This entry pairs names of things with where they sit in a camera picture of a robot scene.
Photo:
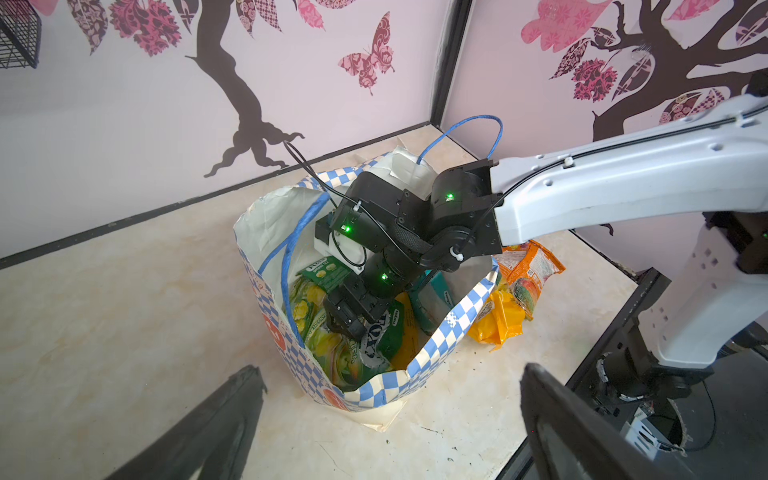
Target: wall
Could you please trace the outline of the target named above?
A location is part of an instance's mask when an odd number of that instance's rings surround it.
[[[557,151],[706,109],[768,67],[768,2],[617,3],[475,2],[443,126],[496,114],[505,122],[496,158]],[[495,129],[476,121],[452,137],[483,157]],[[702,223],[695,213],[616,223],[613,237],[577,232],[632,270],[674,277]]]
[[[0,71],[0,257],[291,165],[286,138],[314,158],[426,121],[449,4],[33,3],[39,66]],[[249,5],[271,23],[249,33]],[[351,76],[339,61],[376,53],[387,12],[381,62]]]

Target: white robot component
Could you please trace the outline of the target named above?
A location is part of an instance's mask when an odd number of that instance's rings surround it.
[[[532,171],[495,209],[503,245],[658,215],[768,211],[768,100],[741,95],[649,130],[505,158],[491,169],[493,191]]]
[[[647,131],[506,158],[491,169],[491,179],[494,192],[517,185],[495,208],[504,245],[657,215],[768,212],[768,100],[742,95]],[[640,314],[655,369],[682,377],[706,369],[725,342],[768,311],[768,275],[740,270],[740,252],[727,235],[720,227],[703,228],[684,273]],[[768,232],[756,235],[765,255]]]

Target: green food package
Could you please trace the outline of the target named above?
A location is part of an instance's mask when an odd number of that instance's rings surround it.
[[[327,313],[323,308],[326,291],[339,285],[349,274],[349,268],[334,257],[325,257],[299,272],[299,278],[290,287],[293,319],[304,340],[333,385],[348,392],[379,373],[392,368],[391,360],[400,353],[406,336],[406,306],[393,301],[389,310],[371,325],[361,342],[341,333],[334,333],[326,325]],[[415,323],[408,323],[415,328]],[[411,355],[413,348],[408,343]],[[418,350],[413,351],[411,359]]]

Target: butterfly decal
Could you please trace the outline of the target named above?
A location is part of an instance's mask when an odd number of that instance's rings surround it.
[[[376,84],[376,69],[385,74],[392,66],[394,51],[387,45],[389,43],[389,12],[387,12],[376,27],[373,35],[371,53],[353,53],[339,61],[339,66],[353,77],[358,76],[358,82],[363,88],[368,88],[373,96],[371,87]]]

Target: baseboard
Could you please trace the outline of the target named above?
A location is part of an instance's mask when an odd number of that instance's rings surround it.
[[[318,157],[313,160],[310,160],[310,163],[315,164],[323,160],[328,160],[329,158],[343,155],[347,152],[357,150],[358,148],[367,147],[368,145],[380,142],[382,140],[386,140],[387,138],[396,137],[397,135],[404,134],[405,132],[415,130],[417,128],[425,127],[426,125],[430,125],[430,123],[428,121],[425,121],[420,124],[416,124],[411,127],[403,128],[402,130],[392,132],[391,134],[383,135],[378,138],[373,138],[372,140],[364,141],[357,145],[352,145],[351,147],[333,151],[329,154],[323,155],[322,157]],[[37,257],[42,257],[43,255],[46,255],[48,253],[62,250],[64,248],[71,247],[73,245],[77,245],[78,243],[83,243],[92,238],[105,235],[106,233],[114,232],[116,230],[120,230],[125,227],[130,227],[131,225],[135,225],[137,223],[141,223],[141,222],[153,219],[155,217],[159,217],[160,215],[168,214],[174,210],[178,210],[180,208],[184,208],[189,205],[196,204],[204,200],[208,200],[209,198],[218,197],[221,194],[226,194],[233,190],[238,190],[240,188],[247,187],[248,185],[253,185],[258,182],[277,177],[278,175],[282,175],[287,172],[298,170],[300,168],[301,168],[300,165],[292,165],[291,167],[283,168],[283,169],[274,171],[272,173],[263,175],[261,177],[256,177],[251,180],[247,180],[242,183],[239,183],[237,185],[233,185],[231,187],[222,188],[221,190],[217,190],[209,194],[201,195],[199,197],[194,197],[189,200],[177,202],[175,204],[166,205],[165,207],[156,208],[154,210],[149,210],[148,212],[143,212],[142,214],[133,215],[132,217],[124,218],[122,220],[117,220],[115,222],[110,222],[110,223],[107,223],[106,225],[101,225],[100,227],[91,228],[90,230],[86,230],[85,232],[76,233],[75,235],[62,238],[61,240],[56,240],[54,242],[46,243],[45,245],[31,248],[23,252],[14,253],[13,255],[9,255],[6,258],[0,259],[0,270],[4,268],[8,268],[9,266],[18,265],[19,263],[23,263]]]

